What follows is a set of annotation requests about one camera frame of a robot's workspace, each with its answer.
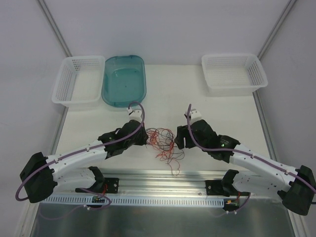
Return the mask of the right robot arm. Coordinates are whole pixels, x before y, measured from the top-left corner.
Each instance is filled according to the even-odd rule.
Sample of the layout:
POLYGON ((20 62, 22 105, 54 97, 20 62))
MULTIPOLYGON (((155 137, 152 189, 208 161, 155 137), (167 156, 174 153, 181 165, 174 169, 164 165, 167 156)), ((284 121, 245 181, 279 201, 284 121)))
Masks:
POLYGON ((179 149, 198 147, 212 158, 245 168, 229 169, 213 192, 231 196, 252 193, 280 201, 288 210, 306 216, 316 194, 316 181, 310 168, 288 166, 262 158, 227 135, 218 135, 203 119, 177 127, 179 149))

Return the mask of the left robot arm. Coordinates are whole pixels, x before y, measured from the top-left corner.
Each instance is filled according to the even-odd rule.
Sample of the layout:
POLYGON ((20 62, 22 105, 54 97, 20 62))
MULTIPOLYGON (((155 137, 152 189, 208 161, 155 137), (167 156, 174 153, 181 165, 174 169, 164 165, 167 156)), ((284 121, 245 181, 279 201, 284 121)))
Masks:
POLYGON ((104 133, 83 148, 59 155, 33 154, 20 173, 17 201, 37 203, 57 190, 102 192, 105 179, 92 164, 121 155, 133 145, 143 146, 148 136, 143 120, 130 119, 121 128, 104 133))

